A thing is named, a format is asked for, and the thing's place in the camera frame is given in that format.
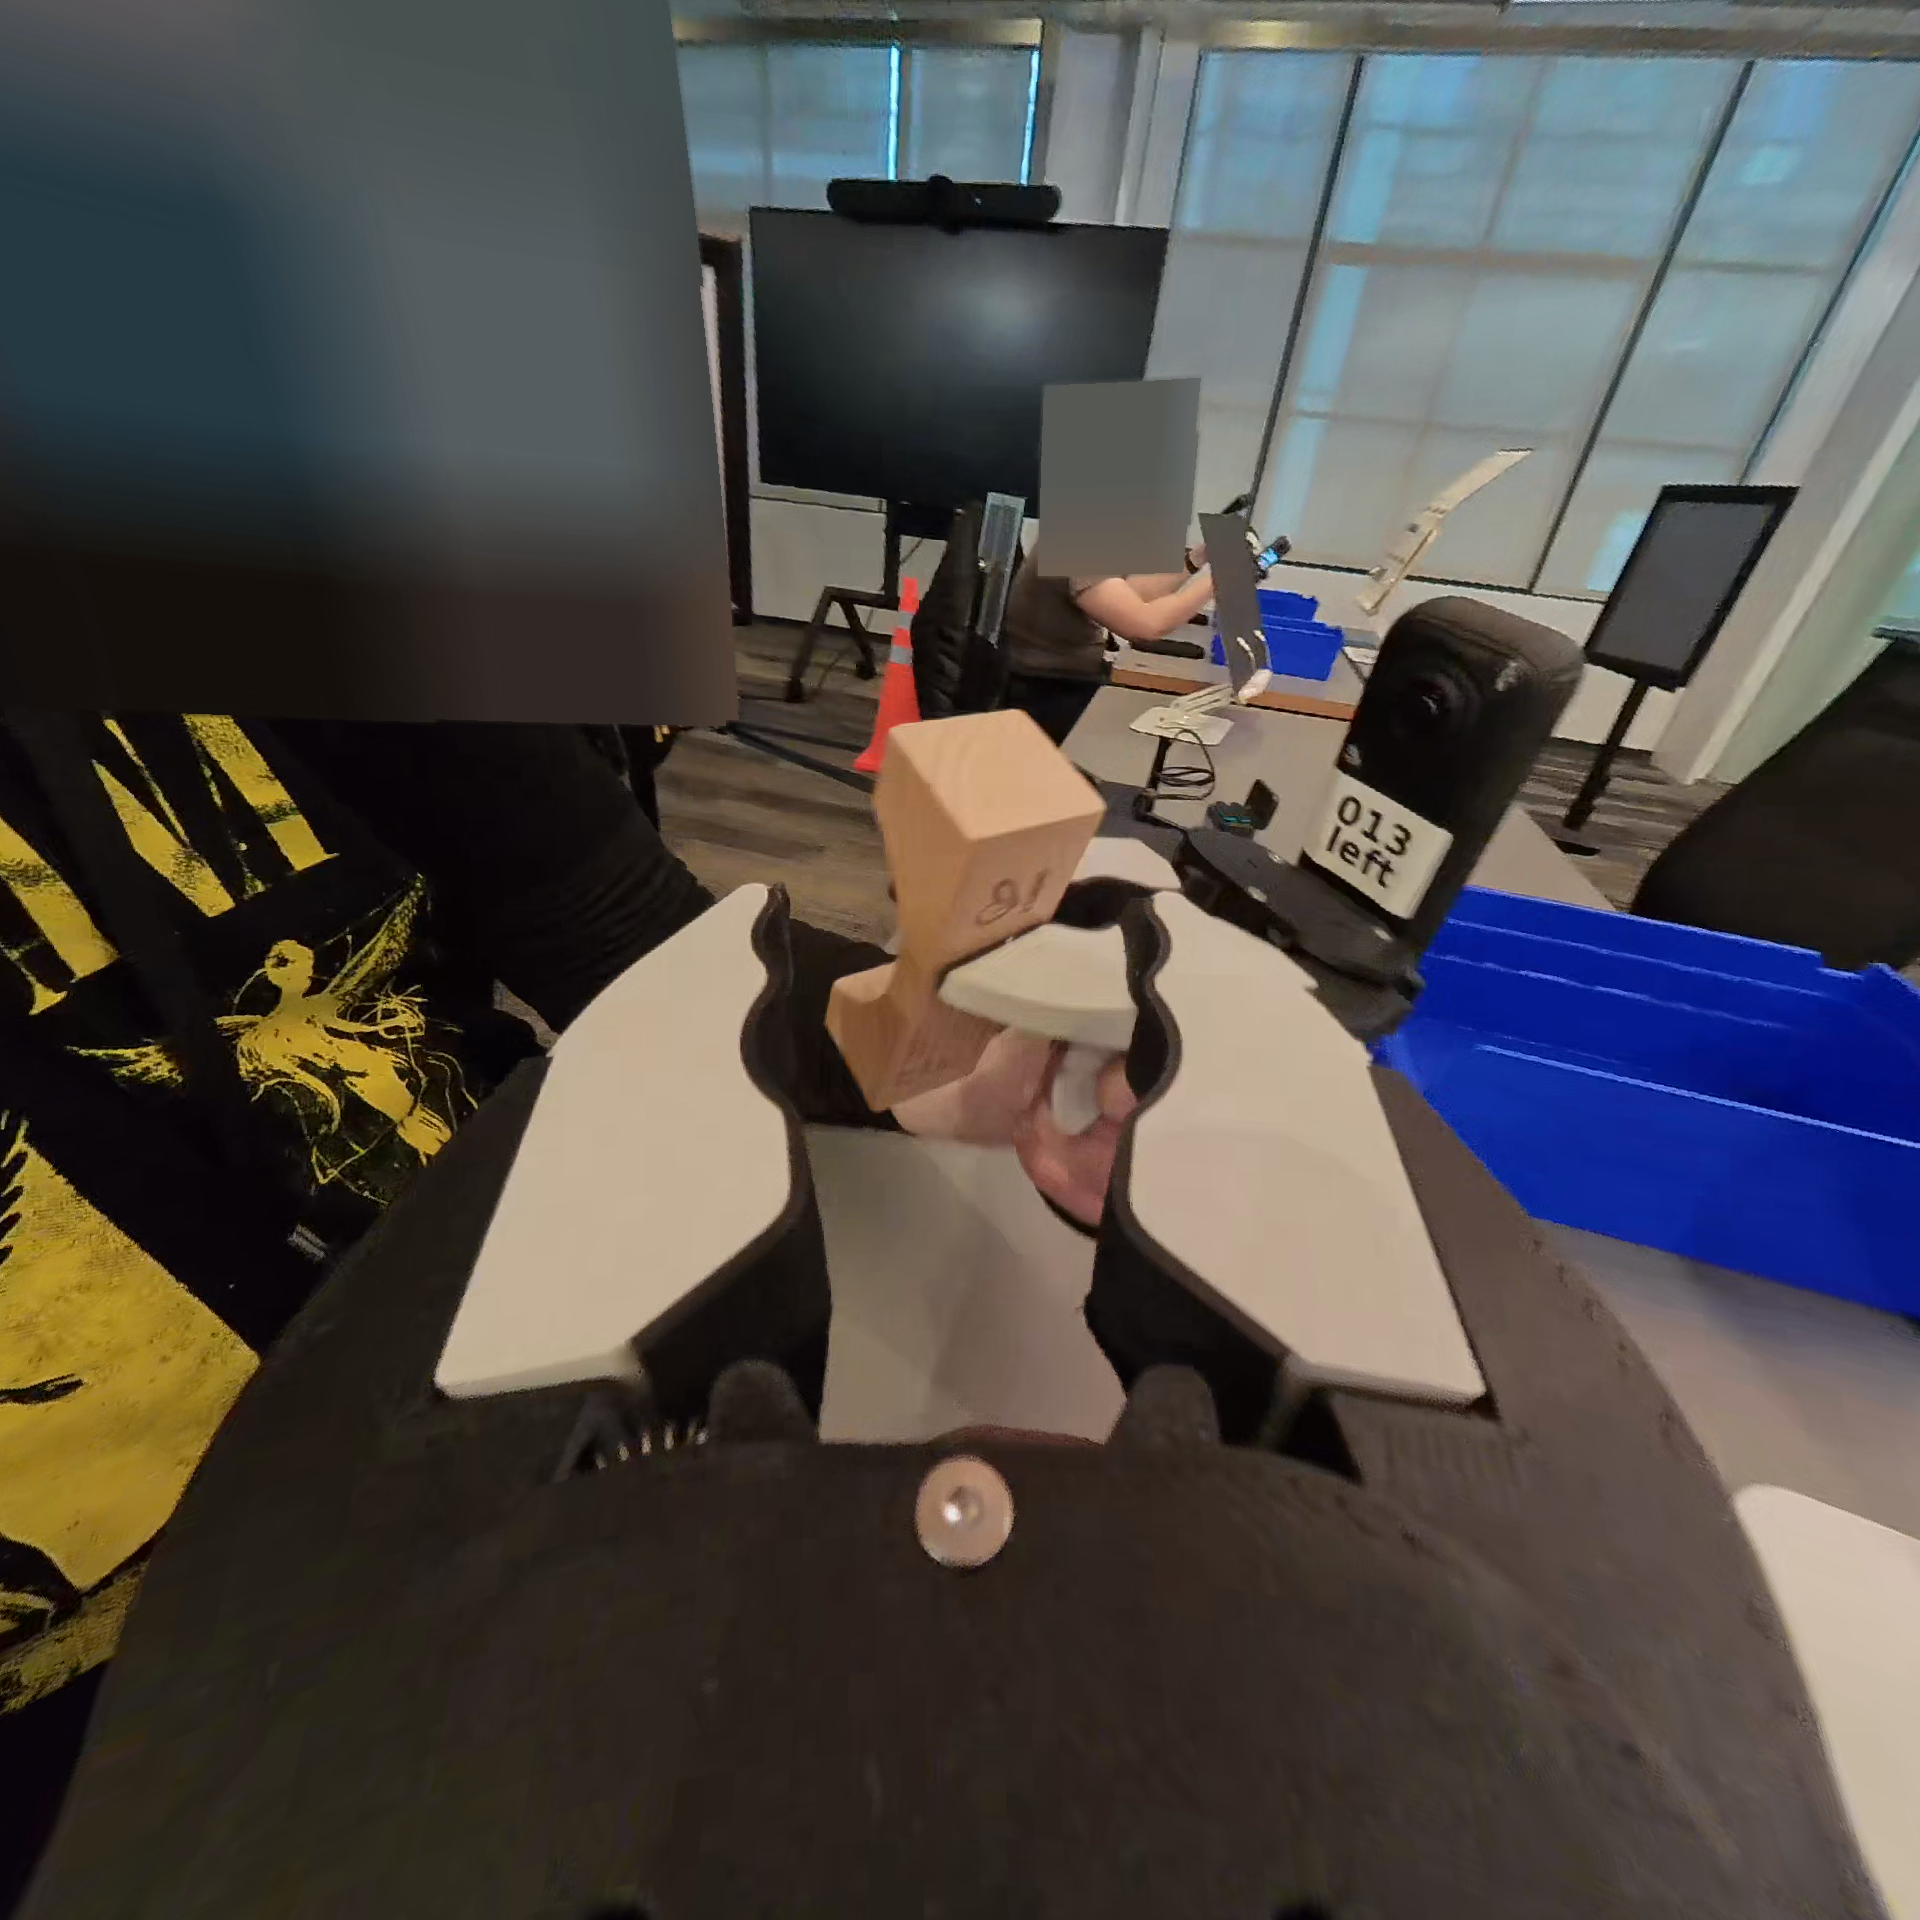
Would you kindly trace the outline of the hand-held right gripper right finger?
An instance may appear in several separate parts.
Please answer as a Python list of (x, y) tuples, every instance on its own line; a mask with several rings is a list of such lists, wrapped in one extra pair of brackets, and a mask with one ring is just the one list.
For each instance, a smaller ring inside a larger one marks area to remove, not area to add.
[(1182, 896), (1123, 928), (1136, 1106), (1086, 1301), (1120, 1383), (1191, 1367), (1224, 1427), (1273, 1427), (1322, 1388), (1479, 1404), (1369, 1050), (1292, 957)]

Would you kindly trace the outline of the blue plastic bin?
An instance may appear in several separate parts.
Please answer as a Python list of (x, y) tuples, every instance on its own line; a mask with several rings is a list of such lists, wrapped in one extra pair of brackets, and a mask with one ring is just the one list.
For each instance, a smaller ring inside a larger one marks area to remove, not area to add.
[(1322, 620), (1320, 602), (1308, 591), (1259, 588), (1267, 664), (1273, 679), (1327, 683), (1347, 650), (1345, 631)]
[(1470, 886), (1376, 1059), (1540, 1221), (1919, 1314), (1919, 994), (1886, 967)]

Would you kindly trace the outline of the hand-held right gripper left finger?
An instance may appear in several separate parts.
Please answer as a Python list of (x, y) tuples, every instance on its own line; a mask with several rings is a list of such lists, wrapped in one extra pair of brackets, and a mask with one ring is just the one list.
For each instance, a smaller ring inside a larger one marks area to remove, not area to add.
[(820, 1418), (833, 1282), (793, 1092), (792, 932), (782, 886), (738, 886), (552, 1046), (442, 1396), (614, 1384), (691, 1427), (730, 1367), (763, 1360)]

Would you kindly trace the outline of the grey work table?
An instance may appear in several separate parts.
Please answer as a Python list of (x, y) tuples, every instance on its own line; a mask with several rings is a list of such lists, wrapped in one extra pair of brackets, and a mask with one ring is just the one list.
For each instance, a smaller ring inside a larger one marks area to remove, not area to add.
[[(1135, 731), (1135, 719), (1176, 700), (1178, 694), (1163, 688), (1106, 686), (1067, 734), (1063, 752), (1095, 781), (1145, 787), (1162, 740)], [(1252, 781), (1267, 781), (1278, 795), (1278, 812), (1258, 839), (1278, 858), (1297, 858), (1320, 819), (1347, 724), (1327, 715), (1262, 707), (1241, 707), (1224, 715), (1231, 717), (1231, 730), (1207, 747), (1204, 756), (1194, 747), (1170, 747), (1169, 768), (1191, 765), (1199, 772), (1215, 768), (1218, 799), (1241, 799)], [(1520, 807), (1507, 812), (1479, 852), (1470, 885), (1598, 912), (1612, 909), (1598, 886)]]

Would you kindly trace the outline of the black office chair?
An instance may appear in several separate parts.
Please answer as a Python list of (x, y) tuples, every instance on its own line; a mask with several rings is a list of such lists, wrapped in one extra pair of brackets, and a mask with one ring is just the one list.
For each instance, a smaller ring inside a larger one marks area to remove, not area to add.
[(1648, 867), (1648, 920), (1814, 951), (1831, 968), (1919, 960), (1919, 642), (1889, 639), (1825, 710)]
[(920, 717), (1006, 702), (1001, 622), (1025, 557), (1025, 501), (988, 494), (952, 516), (945, 554), (910, 624)]

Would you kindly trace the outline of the black display on floor stand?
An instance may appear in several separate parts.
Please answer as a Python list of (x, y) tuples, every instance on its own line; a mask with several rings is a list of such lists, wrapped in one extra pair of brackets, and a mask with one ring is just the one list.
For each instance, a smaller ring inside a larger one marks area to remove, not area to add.
[(1647, 698), (1686, 690), (1785, 522), (1798, 487), (1665, 487), (1586, 642), (1588, 664), (1619, 675), (1626, 698), (1552, 842), (1595, 858), (1584, 829)]

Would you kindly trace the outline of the white tilted stand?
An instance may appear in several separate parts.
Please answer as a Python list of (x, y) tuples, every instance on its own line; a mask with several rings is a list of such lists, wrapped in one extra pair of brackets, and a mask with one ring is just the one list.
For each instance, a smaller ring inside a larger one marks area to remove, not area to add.
[(1458, 478), (1441, 487), (1417, 512), (1400, 523), (1382, 559), (1364, 573), (1356, 591), (1356, 608), (1379, 616), (1387, 598), (1406, 582), (1428, 547), (1441, 536), (1448, 519), (1497, 478), (1529, 460), (1532, 448), (1497, 448), (1479, 458)]

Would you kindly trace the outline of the person's left hand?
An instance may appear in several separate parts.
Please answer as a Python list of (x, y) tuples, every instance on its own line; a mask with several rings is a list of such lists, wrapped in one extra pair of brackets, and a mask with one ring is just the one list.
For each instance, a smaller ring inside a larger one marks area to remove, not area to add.
[(1067, 1053), (1051, 1038), (1001, 1028), (970, 1074), (898, 1102), (891, 1118), (912, 1136), (1011, 1149), (1051, 1208), (1095, 1232), (1136, 1092), (1126, 1059), (1102, 1059), (1095, 1115), (1071, 1132), (1051, 1104)]

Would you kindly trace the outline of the large black television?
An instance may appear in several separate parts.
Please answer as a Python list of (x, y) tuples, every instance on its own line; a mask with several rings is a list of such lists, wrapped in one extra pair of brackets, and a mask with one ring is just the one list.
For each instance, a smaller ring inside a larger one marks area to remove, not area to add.
[(1145, 375), (1169, 230), (748, 214), (756, 475), (772, 488), (1040, 516), (1048, 387)]

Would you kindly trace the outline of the person's left forearm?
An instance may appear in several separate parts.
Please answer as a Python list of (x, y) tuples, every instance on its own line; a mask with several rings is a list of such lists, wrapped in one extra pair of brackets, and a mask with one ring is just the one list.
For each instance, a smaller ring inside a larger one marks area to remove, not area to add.
[[(543, 726), (543, 772), (502, 874), (496, 983), (560, 1034), (627, 967), (697, 920), (714, 894), (665, 843), (635, 787), (623, 726)], [(897, 1132), (868, 1108), (826, 1034), (828, 997), (875, 968), (880, 949), (802, 919), (788, 924), (787, 1036), (804, 1119)]]

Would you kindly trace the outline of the black television stand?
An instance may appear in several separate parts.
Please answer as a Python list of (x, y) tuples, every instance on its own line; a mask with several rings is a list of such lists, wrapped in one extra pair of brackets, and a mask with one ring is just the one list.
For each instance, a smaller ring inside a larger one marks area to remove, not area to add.
[(788, 659), (782, 700), (802, 703), (810, 698), (810, 672), (820, 653), (833, 616), (854, 644), (854, 672), (859, 680), (880, 676), (880, 642), (891, 631), (895, 615), (904, 603), (906, 563), (912, 559), (926, 539), (939, 536), (947, 522), (912, 502), (889, 501), (882, 507), (880, 586), (871, 590), (828, 586), (808, 620), (800, 642)]

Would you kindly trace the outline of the orange traffic cone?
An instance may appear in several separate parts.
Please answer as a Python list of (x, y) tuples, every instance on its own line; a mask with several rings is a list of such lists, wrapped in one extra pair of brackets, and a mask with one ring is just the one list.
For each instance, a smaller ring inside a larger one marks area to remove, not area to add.
[(895, 615), (891, 642), (886, 669), (880, 675), (878, 710), (868, 744), (854, 762), (854, 772), (859, 776), (878, 776), (889, 744), (889, 736), (900, 724), (916, 724), (921, 719), (916, 662), (914, 662), (914, 620), (921, 610), (921, 582), (912, 576), (900, 582), (898, 610)]

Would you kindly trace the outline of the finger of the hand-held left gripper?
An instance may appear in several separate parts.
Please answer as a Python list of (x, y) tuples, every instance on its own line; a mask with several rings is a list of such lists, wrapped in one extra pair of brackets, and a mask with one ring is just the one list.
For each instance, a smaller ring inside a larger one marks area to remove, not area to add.
[(1012, 1134), (1040, 1112), (1090, 1134), (1135, 1115), (1136, 999), (1118, 925), (1031, 928), (948, 968), (939, 1006), (991, 1028), (978, 1063), (939, 1091), (945, 1134)]
[(1143, 839), (1095, 837), (1067, 882), (1071, 906), (1128, 906), (1159, 894), (1180, 894), (1185, 882), (1172, 861)]

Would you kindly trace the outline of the natural wooden arch block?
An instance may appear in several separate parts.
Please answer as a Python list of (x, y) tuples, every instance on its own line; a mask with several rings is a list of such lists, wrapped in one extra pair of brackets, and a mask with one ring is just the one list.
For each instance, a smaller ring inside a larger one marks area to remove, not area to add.
[(943, 1000), (948, 968), (1048, 924), (1106, 804), (1026, 710), (897, 726), (873, 790), (897, 951), (842, 976), (826, 1028), (873, 1112), (967, 1077), (995, 1022)]

